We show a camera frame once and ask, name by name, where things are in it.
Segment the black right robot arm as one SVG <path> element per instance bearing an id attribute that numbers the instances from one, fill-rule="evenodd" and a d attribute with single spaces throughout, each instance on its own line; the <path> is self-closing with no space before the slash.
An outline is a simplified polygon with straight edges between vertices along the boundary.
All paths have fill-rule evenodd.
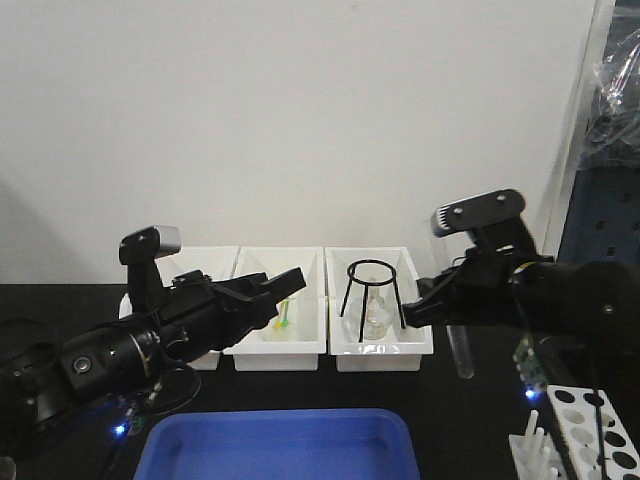
<path id="1" fill-rule="evenodd" d="M 407 325 L 504 325 L 570 336 L 598 353 L 638 353 L 638 266 L 559 263 L 537 252 L 519 218 L 467 232 L 463 262 L 403 305 Z"/>

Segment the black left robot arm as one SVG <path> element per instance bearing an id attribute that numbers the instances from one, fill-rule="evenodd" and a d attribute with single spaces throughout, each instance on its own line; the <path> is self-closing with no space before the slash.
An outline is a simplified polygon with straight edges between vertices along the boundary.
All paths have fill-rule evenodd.
<path id="1" fill-rule="evenodd" d="M 152 386 L 211 351 L 230 348 L 277 316 L 305 288 L 300 268 L 214 281 L 199 270 L 161 287 L 157 301 L 65 342 L 21 346 L 1 334 L 1 451 L 9 454 L 63 418 Z"/>

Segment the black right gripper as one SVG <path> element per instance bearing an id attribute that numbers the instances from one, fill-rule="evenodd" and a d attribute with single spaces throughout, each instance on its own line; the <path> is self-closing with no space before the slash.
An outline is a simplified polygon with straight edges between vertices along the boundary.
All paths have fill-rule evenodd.
<path id="1" fill-rule="evenodd" d="M 416 281 L 420 300 L 401 305 L 407 326 L 507 325 L 531 328 L 511 277 L 529 262 L 543 262 L 521 219 L 465 232 L 472 241 L 462 263 Z"/>

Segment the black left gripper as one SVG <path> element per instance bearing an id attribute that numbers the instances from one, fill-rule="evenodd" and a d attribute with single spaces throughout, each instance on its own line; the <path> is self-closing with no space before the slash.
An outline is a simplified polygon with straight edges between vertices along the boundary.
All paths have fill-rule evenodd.
<path id="1" fill-rule="evenodd" d="M 119 322 L 119 371 L 161 373 L 232 347 L 266 327 L 277 304 L 305 287 L 299 267 L 223 281 L 194 270 L 171 287 L 156 269 L 134 269 L 127 275 L 133 313 Z"/>

